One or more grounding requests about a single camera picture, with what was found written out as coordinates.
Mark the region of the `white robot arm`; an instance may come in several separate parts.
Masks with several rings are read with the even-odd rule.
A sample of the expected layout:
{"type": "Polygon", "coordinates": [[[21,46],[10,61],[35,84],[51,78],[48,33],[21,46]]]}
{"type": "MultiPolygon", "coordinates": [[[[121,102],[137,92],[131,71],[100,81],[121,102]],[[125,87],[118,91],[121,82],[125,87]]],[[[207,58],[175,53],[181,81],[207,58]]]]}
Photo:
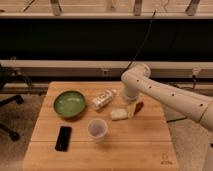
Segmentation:
{"type": "Polygon", "coordinates": [[[150,75],[151,70],[146,64],[125,71],[121,76],[125,86],[124,97],[134,100],[139,93],[146,94],[213,131],[212,97],[153,81],[150,75]]]}

